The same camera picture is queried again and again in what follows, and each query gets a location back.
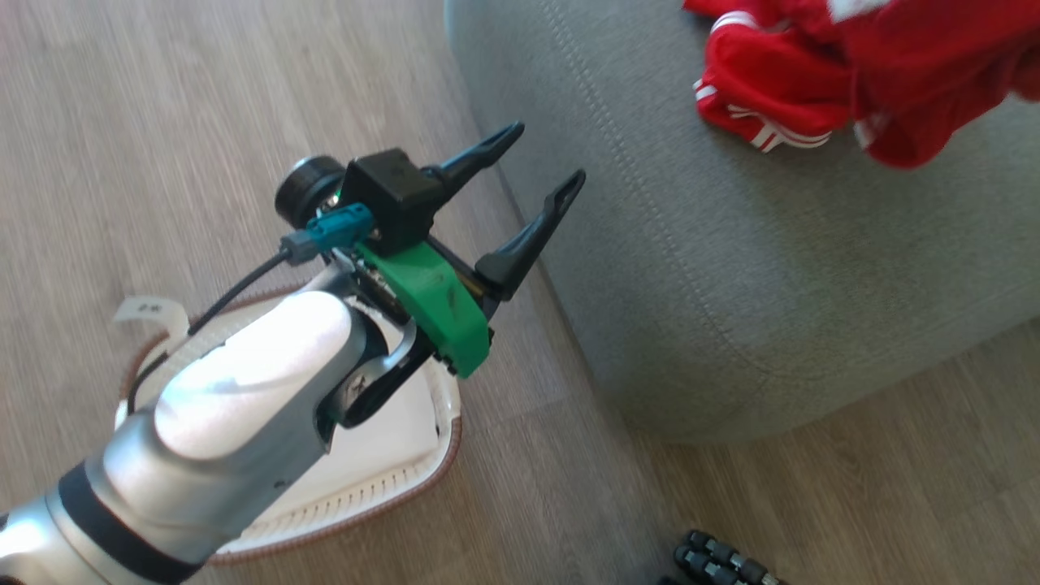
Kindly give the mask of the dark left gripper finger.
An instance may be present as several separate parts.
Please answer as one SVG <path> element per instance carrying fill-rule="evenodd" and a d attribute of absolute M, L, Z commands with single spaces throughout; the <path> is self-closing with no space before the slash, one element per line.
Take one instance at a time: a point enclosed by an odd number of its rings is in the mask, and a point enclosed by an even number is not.
<path fill-rule="evenodd" d="M 499 302 L 512 300 L 577 195 L 582 192 L 586 178 L 586 171 L 577 170 L 544 199 L 541 212 L 516 236 L 480 257 L 475 264 L 475 273 L 486 283 L 492 297 Z"/>
<path fill-rule="evenodd" d="M 431 164 L 421 171 L 437 183 L 439 203 L 446 204 L 457 193 L 465 188 L 480 171 L 490 169 L 499 162 L 502 156 L 522 137 L 525 130 L 523 122 L 509 123 L 504 128 L 472 145 L 452 159 L 442 164 Z"/>

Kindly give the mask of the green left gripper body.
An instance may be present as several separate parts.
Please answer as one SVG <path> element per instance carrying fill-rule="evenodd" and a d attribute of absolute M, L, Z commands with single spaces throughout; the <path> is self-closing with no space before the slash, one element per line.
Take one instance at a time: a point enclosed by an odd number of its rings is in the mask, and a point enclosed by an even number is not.
<path fill-rule="evenodd" d="M 330 156 L 302 159 L 275 194 L 275 210 L 291 227 L 289 263 L 320 258 L 324 281 L 375 277 L 369 303 L 393 322 L 413 323 L 426 349 L 465 378 L 489 355 L 482 288 L 466 268 L 432 244 L 437 183 L 406 156 L 366 156 L 343 164 Z"/>

